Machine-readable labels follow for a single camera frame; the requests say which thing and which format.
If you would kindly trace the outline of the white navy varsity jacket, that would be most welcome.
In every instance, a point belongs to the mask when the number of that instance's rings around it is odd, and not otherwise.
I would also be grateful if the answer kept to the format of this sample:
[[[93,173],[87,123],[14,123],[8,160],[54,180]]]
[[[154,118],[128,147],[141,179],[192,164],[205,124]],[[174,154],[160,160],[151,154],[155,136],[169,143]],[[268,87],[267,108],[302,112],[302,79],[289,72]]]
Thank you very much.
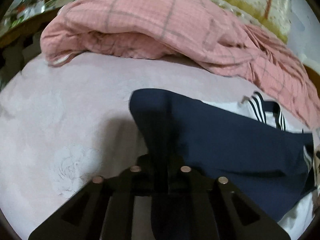
[[[276,102],[258,93],[252,102],[261,109],[241,114],[168,90],[139,89],[129,109],[149,152],[178,154],[212,178],[229,178],[298,239],[302,223],[289,211],[315,188],[313,135],[291,131]]]

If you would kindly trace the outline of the pink bed sheet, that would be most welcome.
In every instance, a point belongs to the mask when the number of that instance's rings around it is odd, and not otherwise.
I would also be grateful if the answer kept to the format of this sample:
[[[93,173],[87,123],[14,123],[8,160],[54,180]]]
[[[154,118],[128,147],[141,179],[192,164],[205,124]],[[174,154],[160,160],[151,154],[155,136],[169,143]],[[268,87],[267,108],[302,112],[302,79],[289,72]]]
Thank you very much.
[[[131,112],[139,89],[162,89],[249,114],[261,109],[254,93],[279,105],[293,132],[311,132],[276,99],[237,76],[221,76],[178,58],[136,60],[83,53],[61,67],[31,60],[1,91],[1,211],[21,239],[95,176],[117,177],[139,157],[155,161],[151,230],[159,237],[159,166],[169,158],[149,152]],[[319,187],[289,211],[302,223],[300,239],[319,219]]]

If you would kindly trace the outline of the cream folded sweatshirt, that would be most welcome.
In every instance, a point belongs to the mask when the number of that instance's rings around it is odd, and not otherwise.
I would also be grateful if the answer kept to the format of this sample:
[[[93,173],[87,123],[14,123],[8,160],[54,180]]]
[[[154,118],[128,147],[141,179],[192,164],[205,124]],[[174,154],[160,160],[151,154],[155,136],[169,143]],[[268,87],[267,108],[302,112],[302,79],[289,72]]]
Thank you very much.
[[[313,171],[315,175],[315,185],[319,187],[320,184],[320,174],[319,174],[319,166],[320,166],[320,146],[317,146],[313,153]]]

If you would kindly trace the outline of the dark wooden desk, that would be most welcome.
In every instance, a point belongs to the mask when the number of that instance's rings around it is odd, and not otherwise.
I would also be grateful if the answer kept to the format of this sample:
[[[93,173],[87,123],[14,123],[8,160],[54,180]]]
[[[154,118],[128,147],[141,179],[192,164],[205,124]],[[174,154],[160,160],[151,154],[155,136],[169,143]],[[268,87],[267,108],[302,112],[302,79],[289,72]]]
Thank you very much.
[[[40,36],[59,8],[35,15],[1,36],[1,88],[41,54]]]

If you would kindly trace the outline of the white wooden headboard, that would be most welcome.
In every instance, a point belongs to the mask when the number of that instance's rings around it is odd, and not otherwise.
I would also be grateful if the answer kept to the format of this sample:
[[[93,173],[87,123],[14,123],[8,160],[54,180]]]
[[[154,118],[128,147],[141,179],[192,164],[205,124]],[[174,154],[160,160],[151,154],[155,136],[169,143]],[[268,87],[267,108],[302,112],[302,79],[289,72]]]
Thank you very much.
[[[300,54],[299,59],[304,65],[310,80],[319,89],[319,63],[308,58],[305,54]]]

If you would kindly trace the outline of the pink plaid quilt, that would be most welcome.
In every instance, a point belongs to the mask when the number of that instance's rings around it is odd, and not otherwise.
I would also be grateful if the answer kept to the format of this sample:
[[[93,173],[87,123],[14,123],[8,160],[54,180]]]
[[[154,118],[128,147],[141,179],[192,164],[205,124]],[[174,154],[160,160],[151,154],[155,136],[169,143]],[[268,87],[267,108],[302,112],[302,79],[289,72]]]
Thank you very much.
[[[186,56],[213,74],[242,77],[309,128],[319,127],[316,87],[293,52],[210,0],[76,0],[47,25],[40,46],[51,66],[84,51],[151,60]]]

